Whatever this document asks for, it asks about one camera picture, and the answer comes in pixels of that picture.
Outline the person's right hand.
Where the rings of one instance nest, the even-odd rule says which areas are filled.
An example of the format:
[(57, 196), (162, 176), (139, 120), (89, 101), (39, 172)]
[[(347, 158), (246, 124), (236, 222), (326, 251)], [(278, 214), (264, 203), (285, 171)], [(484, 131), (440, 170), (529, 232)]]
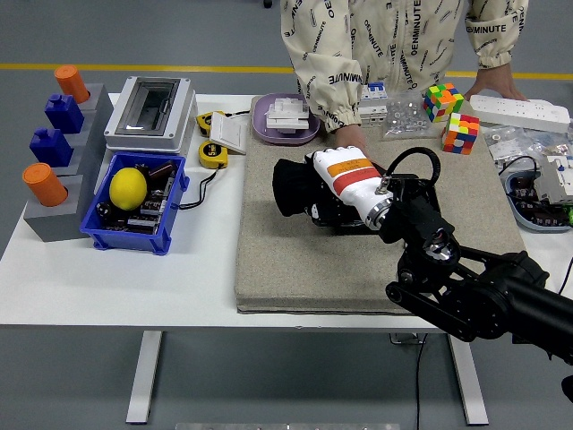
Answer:
[(336, 148), (347, 148), (350, 146), (360, 149), (367, 159), (370, 158), (370, 154), (367, 150), (366, 138), (360, 125), (346, 125), (338, 128), (335, 132)]

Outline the person's left hand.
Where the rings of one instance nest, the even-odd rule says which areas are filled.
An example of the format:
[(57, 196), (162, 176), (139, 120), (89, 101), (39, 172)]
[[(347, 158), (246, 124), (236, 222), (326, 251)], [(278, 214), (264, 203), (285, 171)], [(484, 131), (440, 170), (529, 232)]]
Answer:
[(479, 69), (474, 84), (465, 94), (465, 99), (470, 100), (474, 95), (484, 90), (492, 90), (505, 99), (526, 100), (526, 97), (514, 83), (510, 63)]

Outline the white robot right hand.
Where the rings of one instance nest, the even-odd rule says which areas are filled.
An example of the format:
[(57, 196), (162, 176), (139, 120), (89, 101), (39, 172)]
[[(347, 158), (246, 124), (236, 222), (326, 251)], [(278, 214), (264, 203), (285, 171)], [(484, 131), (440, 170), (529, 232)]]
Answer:
[(369, 229), (381, 228), (393, 193), (382, 184), (382, 175), (361, 149), (350, 146), (318, 150), (309, 153), (306, 162), (342, 203), (357, 209)]

